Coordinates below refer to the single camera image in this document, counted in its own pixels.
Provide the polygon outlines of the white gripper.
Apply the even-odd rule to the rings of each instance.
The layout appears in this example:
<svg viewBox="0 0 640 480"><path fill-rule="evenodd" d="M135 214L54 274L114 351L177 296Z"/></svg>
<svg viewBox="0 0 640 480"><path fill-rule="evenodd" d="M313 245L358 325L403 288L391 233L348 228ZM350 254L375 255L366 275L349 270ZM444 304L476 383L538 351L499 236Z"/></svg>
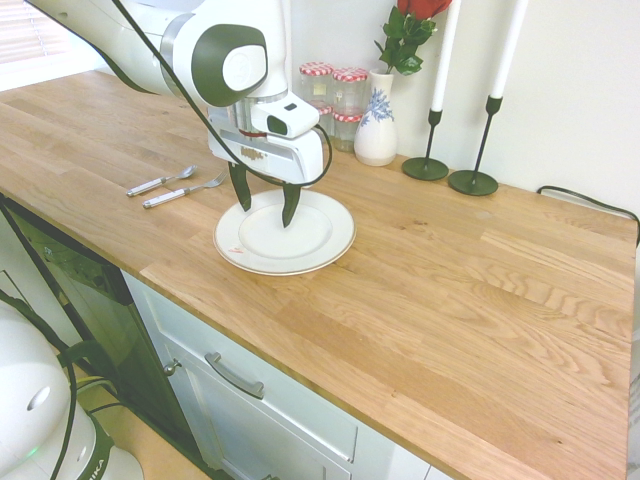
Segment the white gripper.
<svg viewBox="0 0 640 480"><path fill-rule="evenodd" d="M287 228L296 212L301 184L316 180L323 171L323 144L319 133L312 129L288 139L266 133L264 136L244 135L229 119L225 108L209 108L208 119L231 152L251 169L289 183L283 185L282 225ZM229 164L229 176L242 209L248 211L252 197L247 182L247 169Z"/></svg>

